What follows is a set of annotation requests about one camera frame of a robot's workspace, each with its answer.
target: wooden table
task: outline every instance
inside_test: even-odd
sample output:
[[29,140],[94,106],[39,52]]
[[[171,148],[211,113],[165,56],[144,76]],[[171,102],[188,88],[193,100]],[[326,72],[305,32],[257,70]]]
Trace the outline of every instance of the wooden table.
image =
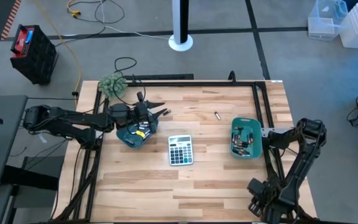
[[[93,107],[97,84],[97,81],[83,82],[77,111]],[[292,127],[283,83],[266,81],[266,86],[275,127]],[[135,102],[136,93],[142,90],[129,87],[123,99]],[[232,119],[237,116],[256,118],[251,87],[147,87],[146,90],[147,100],[165,102],[165,106],[153,111],[168,108],[172,113],[159,119],[157,134],[140,150],[125,146],[117,139],[115,131],[104,136],[91,221],[259,221],[247,209],[252,196],[246,188],[252,178],[260,181],[267,178],[264,159],[239,160],[229,153]],[[262,94],[259,98],[265,112]],[[216,119],[214,111],[222,120]],[[176,134],[193,136],[193,165],[170,166],[167,139]],[[298,150],[297,144],[290,147]],[[69,203],[78,148],[76,141],[67,147],[55,216]],[[75,189],[83,155],[81,151]],[[294,159],[295,155],[289,151],[282,157],[285,173]],[[300,195],[300,205],[315,217],[307,180],[300,188]],[[84,217],[87,198],[86,192],[80,218]]]

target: teal plastic bin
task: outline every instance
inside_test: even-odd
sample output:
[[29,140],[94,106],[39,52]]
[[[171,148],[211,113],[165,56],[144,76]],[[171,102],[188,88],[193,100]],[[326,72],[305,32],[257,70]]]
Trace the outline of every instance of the teal plastic bin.
[[256,159],[259,158],[260,155],[262,155],[262,132],[259,121],[252,119],[252,118],[234,118],[233,122],[231,123],[231,133],[237,134],[238,130],[235,130],[234,127],[241,127],[244,128],[241,131],[241,137],[240,141],[247,142],[248,141],[248,135],[250,133],[254,136],[254,142],[252,144],[249,144],[247,148],[244,148],[246,151],[249,152],[249,155],[247,156],[240,156],[232,151],[232,148],[234,147],[234,143],[231,140],[230,145],[230,153],[240,159]]

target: calculator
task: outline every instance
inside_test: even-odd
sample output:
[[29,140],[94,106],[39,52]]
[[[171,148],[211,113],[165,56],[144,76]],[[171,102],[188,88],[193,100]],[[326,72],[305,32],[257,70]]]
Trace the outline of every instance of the calculator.
[[170,136],[169,163],[171,166],[183,166],[193,164],[193,145],[190,135]]

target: gray floor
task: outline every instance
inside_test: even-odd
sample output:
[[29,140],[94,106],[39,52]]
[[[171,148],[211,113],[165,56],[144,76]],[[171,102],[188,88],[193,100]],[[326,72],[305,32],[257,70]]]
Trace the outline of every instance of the gray floor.
[[[164,0],[117,1],[126,17],[114,25],[122,30],[171,30],[171,4]],[[258,27],[306,26],[314,1],[251,0]],[[75,21],[65,12],[66,1],[41,1],[62,34],[90,34],[99,24]],[[119,11],[106,3],[106,19]],[[83,7],[84,17],[93,16],[94,7]],[[250,28],[244,1],[190,1],[190,29]],[[15,24],[40,24],[48,35],[53,29],[40,15],[34,2],[23,0]],[[96,80],[112,73],[118,57],[134,57],[138,64],[126,75],[194,73],[196,79],[225,79],[230,70],[238,79],[261,80],[262,69],[252,33],[193,35],[195,44],[188,52],[174,52],[166,40],[146,37],[118,37],[80,40],[70,44],[83,69],[83,80]],[[311,40],[307,32],[260,33],[271,79],[283,80],[294,121],[321,119],[328,129],[328,141],[309,173],[318,216],[323,220],[358,223],[358,128],[346,122],[358,96],[358,50],[345,49],[339,39],[333,42]],[[26,94],[39,97],[71,97],[77,71],[70,53],[59,47],[60,58],[49,86],[31,85],[12,69],[10,42],[0,42],[0,95]],[[48,104],[74,109],[72,101],[30,100],[27,106]],[[24,146],[24,156],[35,156],[60,139],[37,136],[20,130],[12,154]],[[54,153],[64,155],[65,147]],[[9,160],[21,165],[23,157]],[[15,222],[46,220],[49,208],[18,211]]]

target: succulent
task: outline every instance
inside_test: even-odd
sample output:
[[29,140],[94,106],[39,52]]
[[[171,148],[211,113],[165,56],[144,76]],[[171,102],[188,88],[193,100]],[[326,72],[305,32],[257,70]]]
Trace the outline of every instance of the succulent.
[[101,91],[109,99],[115,98],[116,95],[120,98],[123,97],[124,93],[125,93],[125,89],[128,86],[128,84],[126,84],[126,79],[121,78],[121,77],[122,77],[122,74],[119,72],[115,72],[112,75],[103,77],[99,81],[99,91]]

